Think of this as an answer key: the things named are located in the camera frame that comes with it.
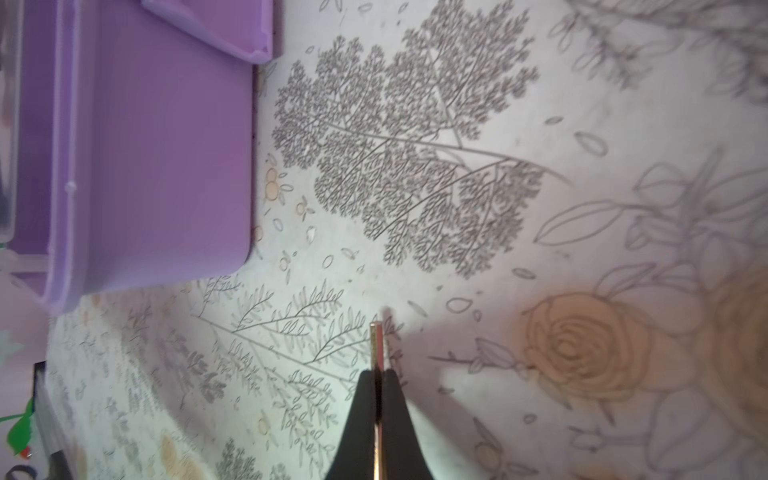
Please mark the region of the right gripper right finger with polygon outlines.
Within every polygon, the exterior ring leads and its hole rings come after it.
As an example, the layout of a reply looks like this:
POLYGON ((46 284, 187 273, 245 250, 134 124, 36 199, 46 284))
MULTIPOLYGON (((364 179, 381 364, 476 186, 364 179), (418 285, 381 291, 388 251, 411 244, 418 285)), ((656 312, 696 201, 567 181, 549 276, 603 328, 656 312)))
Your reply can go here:
POLYGON ((381 427, 386 479, 433 480, 412 423, 399 378, 387 369, 381 381, 381 427))

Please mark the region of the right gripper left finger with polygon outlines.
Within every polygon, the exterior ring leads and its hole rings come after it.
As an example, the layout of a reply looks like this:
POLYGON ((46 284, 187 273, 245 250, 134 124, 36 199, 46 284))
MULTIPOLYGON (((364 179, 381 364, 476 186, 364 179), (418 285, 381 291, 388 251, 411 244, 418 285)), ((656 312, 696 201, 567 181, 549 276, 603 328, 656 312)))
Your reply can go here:
POLYGON ((376 421, 376 376, 373 371, 365 370, 358 377, 345 427, 326 480, 374 478, 376 421))

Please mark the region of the purple plastic tool box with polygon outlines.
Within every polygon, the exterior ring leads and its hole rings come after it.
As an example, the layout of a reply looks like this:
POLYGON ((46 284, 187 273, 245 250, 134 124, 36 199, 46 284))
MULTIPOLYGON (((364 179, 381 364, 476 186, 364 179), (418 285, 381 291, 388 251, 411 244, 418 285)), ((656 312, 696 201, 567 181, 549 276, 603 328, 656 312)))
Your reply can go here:
POLYGON ((52 314, 228 275, 251 238, 269 1, 1 5, 1 274, 52 314))

